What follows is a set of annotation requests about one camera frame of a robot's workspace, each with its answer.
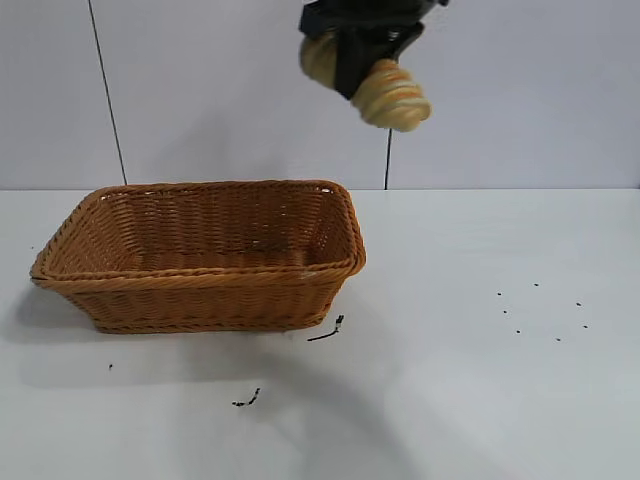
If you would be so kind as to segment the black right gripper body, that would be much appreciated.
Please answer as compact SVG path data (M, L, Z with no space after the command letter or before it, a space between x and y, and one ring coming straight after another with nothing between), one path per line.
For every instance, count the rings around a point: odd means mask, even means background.
M448 0L311 1L303 6L299 31L315 38L340 28L413 26L420 23L432 9L448 5Z

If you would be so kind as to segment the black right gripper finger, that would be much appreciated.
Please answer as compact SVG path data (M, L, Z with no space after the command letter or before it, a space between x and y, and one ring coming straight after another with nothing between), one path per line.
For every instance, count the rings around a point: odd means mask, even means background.
M334 89L351 100L376 62L395 57L393 47L393 34L388 28L339 29Z
M383 56L399 57L423 34L424 29L422 22L391 27L387 31L387 43Z

